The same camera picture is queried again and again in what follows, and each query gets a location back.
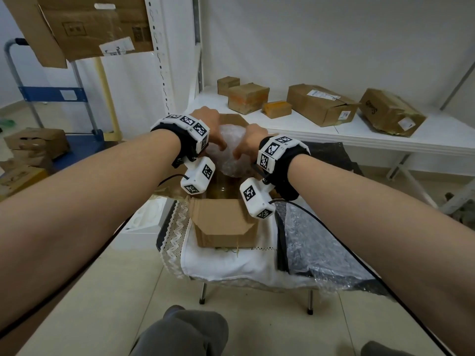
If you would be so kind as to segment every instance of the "hand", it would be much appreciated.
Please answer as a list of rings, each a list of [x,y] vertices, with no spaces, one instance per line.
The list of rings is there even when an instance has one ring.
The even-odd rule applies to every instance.
[[[241,140],[241,143],[233,151],[233,156],[239,160],[242,154],[248,155],[251,161],[258,159],[259,144],[262,139],[269,136],[267,129],[260,127],[256,123],[250,124],[246,127],[246,133]]]
[[[219,131],[219,125],[221,125],[221,122],[217,110],[203,106],[200,109],[194,110],[190,115],[196,119],[202,120],[206,126],[210,128],[210,142],[217,144],[221,151],[224,151],[226,147],[228,147],[221,135],[221,131]]]

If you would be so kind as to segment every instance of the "white label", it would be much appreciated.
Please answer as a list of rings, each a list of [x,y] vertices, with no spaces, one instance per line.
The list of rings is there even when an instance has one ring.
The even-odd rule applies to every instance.
[[[321,99],[327,99],[327,100],[333,100],[333,101],[338,100],[340,98],[340,96],[330,95],[329,93],[318,91],[317,89],[313,89],[307,95],[313,96],[313,97],[320,97]]]
[[[351,111],[342,111],[338,119],[346,120],[351,113],[352,113]]]
[[[63,96],[64,101],[76,101],[77,95],[73,89],[60,89],[59,92]]]
[[[127,51],[135,50],[134,44],[130,37],[120,38],[115,41],[106,42],[99,45],[104,56],[125,55]]]
[[[407,131],[411,127],[414,127],[416,125],[410,117],[405,117],[404,119],[399,121],[398,124],[402,127],[404,131]]]
[[[116,5],[114,4],[94,4],[96,10],[115,10]]]

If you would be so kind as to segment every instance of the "white shelf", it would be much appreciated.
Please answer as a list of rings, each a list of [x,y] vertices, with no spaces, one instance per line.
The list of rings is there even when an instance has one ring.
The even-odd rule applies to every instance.
[[[286,95],[269,95],[269,101],[285,100]],[[228,108],[228,98],[208,86],[188,105],[187,113],[202,106],[220,113],[236,113]],[[343,142],[348,146],[390,149],[407,152],[426,152],[440,155],[475,156],[475,129],[432,108],[419,108],[428,119],[411,137],[390,136],[373,131],[356,115],[352,122],[339,126],[319,127],[301,114],[269,119],[260,110],[243,115],[249,123],[265,127],[271,133],[285,133],[301,141]]]

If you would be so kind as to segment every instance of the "black handle grip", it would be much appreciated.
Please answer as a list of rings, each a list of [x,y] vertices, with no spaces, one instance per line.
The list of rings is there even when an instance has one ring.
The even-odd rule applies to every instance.
[[[20,46],[28,46],[28,41],[22,37],[17,37],[15,39],[15,42],[17,43],[17,45],[20,45]]]

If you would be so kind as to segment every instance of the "forearm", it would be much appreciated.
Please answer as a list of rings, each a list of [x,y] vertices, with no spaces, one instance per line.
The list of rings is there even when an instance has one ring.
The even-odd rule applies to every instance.
[[[93,155],[0,203],[0,326],[76,272],[152,194],[180,152],[153,131]]]
[[[473,351],[473,231],[399,191],[307,155],[292,161],[288,179],[429,328],[454,351]]]

